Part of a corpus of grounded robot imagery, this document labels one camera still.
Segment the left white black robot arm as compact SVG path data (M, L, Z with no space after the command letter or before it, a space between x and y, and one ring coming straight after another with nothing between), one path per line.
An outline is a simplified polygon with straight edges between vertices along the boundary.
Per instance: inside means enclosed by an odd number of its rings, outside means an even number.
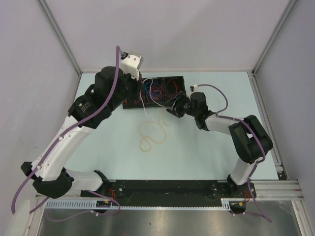
M107 66L96 73L94 83L77 97L55 139L41 157L24 162L23 173L33 180L37 193L57 199L68 191L81 191L82 197L94 192L104 196L109 180L98 170L78 172L64 166L70 156L113 111L127 99L138 99L142 89L140 72L132 74L125 69Z

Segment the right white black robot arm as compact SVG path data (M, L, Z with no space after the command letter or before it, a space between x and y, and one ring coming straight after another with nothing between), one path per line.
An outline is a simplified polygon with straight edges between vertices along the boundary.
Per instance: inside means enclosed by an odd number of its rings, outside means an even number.
M226 192L232 197L243 194L257 165L266 159L266 154L273 148L273 142L258 118L254 115L245 118L220 116L209 110L202 92L187 96L182 91L163 105L167 112L178 118L184 115L194 117L200 130L231 136L239 159L227 177Z

